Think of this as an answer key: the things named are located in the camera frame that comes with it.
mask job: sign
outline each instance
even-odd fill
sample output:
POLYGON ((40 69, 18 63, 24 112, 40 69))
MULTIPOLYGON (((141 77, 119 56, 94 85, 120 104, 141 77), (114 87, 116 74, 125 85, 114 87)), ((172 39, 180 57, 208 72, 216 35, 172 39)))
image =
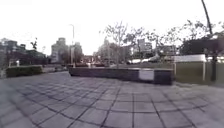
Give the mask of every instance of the sign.
POLYGON ((205 62, 205 61, 206 61, 205 54, 174 57, 174 62, 205 62))

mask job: pole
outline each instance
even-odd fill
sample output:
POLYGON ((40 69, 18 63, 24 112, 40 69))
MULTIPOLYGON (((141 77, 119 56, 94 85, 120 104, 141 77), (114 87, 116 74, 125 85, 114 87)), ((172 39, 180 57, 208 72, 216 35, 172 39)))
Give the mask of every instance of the pole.
POLYGON ((73 45, 74 45, 74 36, 75 36, 75 32, 74 32, 74 25, 73 24, 70 24, 71 26, 72 26, 72 45, 71 45, 71 64, 73 64, 73 45))
MULTIPOLYGON (((209 15, 208 15, 208 10, 206 8, 204 0, 201 0, 201 2, 202 2, 202 5, 204 7, 204 11, 205 11, 206 19, 207 19, 207 24, 208 24, 208 27, 209 27, 209 32, 210 32, 211 35, 213 35, 211 22, 210 22, 210 18, 209 18, 209 15)), ((213 82, 216 80, 216 62, 217 62, 216 49, 217 49, 216 45, 213 44, 212 45, 212 76, 211 76, 211 81, 213 81, 213 82)))
POLYGON ((110 43, 107 43, 108 66, 110 67, 110 43))

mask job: concrete ledge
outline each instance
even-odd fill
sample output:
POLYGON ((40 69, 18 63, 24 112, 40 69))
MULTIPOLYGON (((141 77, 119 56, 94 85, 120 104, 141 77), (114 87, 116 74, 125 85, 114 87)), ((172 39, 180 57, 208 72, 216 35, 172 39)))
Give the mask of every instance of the concrete ledge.
POLYGON ((69 68, 71 76, 114 78, 127 81, 172 85, 172 70, 69 68))

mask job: bush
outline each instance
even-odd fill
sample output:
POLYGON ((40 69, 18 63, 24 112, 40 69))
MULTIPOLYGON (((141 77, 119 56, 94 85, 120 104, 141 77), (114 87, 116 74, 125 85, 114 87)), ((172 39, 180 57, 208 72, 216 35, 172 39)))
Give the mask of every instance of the bush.
POLYGON ((95 64, 95 66, 96 67, 105 67, 105 64, 100 63, 100 64, 95 64))
POLYGON ((68 64, 66 65, 67 68, 73 68, 73 65, 72 64, 68 64))
POLYGON ((41 73, 41 66, 11 67, 6 69, 7 77, 32 76, 41 73))
POLYGON ((75 67, 89 67, 86 63, 76 63, 75 67))

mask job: overcast sky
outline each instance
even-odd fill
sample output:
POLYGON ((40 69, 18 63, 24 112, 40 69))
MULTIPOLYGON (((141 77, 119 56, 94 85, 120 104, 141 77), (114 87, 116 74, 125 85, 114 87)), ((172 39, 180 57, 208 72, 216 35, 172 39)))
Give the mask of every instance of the overcast sky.
MULTIPOLYGON (((224 0, 205 0, 211 22, 224 21, 224 0)), ((58 37, 80 42, 84 54, 92 54, 103 43, 100 30, 123 21, 131 27, 165 32, 187 19, 206 23, 201 0, 0 0, 0 38, 19 44, 38 38, 38 50, 51 53, 58 37)))

